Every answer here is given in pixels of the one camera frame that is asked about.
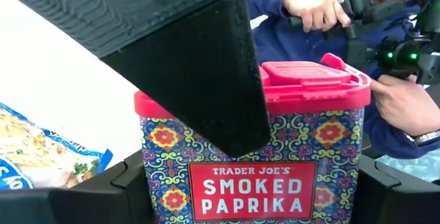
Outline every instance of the wristwatch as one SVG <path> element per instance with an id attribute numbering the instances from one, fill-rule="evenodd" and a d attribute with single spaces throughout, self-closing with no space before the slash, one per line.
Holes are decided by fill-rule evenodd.
<path id="1" fill-rule="evenodd" d="M 415 146 L 421 146 L 421 145 L 424 145 L 427 142 L 431 142 L 432 140 L 439 138 L 440 137 L 440 131 L 434 131 L 434 132 L 427 133 L 425 135 L 419 135 L 419 136 L 416 136 L 416 137 L 411 137 L 411 136 L 409 136 L 407 134 L 405 134 L 405 136 Z"/>

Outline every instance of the trader joe's smoked paprika container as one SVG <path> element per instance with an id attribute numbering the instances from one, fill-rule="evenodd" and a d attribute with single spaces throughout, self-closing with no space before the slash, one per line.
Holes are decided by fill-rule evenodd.
<path id="1" fill-rule="evenodd" d="M 272 138 L 240 158 L 137 92 L 158 223 L 349 223 L 370 81 L 331 54 L 322 61 L 263 64 Z"/>

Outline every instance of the person's finger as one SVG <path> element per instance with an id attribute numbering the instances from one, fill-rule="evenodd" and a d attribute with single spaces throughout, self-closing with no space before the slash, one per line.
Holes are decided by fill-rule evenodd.
<path id="1" fill-rule="evenodd" d="M 304 32 L 310 32 L 311 26 L 313 25 L 313 21 L 314 21 L 312 15 L 310 13 L 305 14 L 301 18 L 303 21 L 302 28 L 303 28 Z"/>
<path id="2" fill-rule="evenodd" d="M 409 81 L 409 82 L 413 82 L 413 83 L 415 83 L 415 82 L 417 81 L 417 76 L 415 76 L 415 75 L 410 75 L 410 77 L 408 77 L 408 81 Z"/>
<path id="3" fill-rule="evenodd" d="M 324 24 L 322 25 L 322 31 L 328 31 L 336 25 L 338 19 L 336 18 L 335 9 L 328 7 L 324 13 Z"/>
<path id="4" fill-rule="evenodd" d="M 324 23 L 324 12 L 319 10 L 313 14 L 313 24 L 311 26 L 312 30 L 321 30 L 322 24 Z"/>
<path id="5" fill-rule="evenodd" d="M 333 9 L 335 10 L 336 18 L 341 23 L 343 27 L 347 27 L 350 25 L 351 20 L 349 16 L 344 12 L 342 6 L 338 3 L 338 1 L 333 2 Z"/>
<path id="6" fill-rule="evenodd" d="M 376 80 L 371 80 L 371 90 L 373 90 L 375 93 L 385 94 L 388 92 L 388 87 Z"/>
<path id="7" fill-rule="evenodd" d="M 377 79 L 377 81 L 387 86 L 402 85 L 407 83 L 406 80 L 402 80 L 389 75 L 381 75 L 379 79 Z"/>

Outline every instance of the naan bread package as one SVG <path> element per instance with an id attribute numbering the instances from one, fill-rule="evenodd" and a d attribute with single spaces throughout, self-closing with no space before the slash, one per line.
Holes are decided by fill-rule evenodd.
<path id="1" fill-rule="evenodd" d="M 87 150 L 0 103 L 0 190 L 70 188 L 108 166 L 113 154 Z"/>

